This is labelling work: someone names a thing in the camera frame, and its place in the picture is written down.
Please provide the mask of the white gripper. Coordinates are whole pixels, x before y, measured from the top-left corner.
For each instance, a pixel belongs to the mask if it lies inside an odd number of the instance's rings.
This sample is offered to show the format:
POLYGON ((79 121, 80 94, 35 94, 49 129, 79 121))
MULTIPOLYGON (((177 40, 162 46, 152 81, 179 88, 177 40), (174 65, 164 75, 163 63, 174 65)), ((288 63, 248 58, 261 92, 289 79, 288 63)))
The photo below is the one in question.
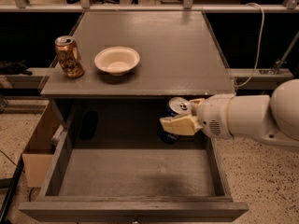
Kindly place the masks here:
POLYGON ((228 106, 234 98, 232 94, 217 94, 207 99, 191 99, 192 107, 197 107, 196 116, 176 115, 160 118, 165 132, 177 135, 192 136, 202 130, 210 138, 230 139, 228 128, 228 106))

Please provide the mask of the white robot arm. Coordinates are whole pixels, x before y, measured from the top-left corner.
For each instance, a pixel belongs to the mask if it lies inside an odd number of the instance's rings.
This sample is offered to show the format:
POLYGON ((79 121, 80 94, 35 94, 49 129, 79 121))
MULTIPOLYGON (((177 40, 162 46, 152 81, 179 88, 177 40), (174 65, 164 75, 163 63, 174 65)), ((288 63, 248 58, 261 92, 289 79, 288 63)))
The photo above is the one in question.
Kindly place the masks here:
POLYGON ((201 131, 210 138, 245 137, 296 152, 299 149, 299 80, 280 84, 271 95, 217 94, 184 101, 173 117, 160 119, 168 133, 193 136, 201 131))

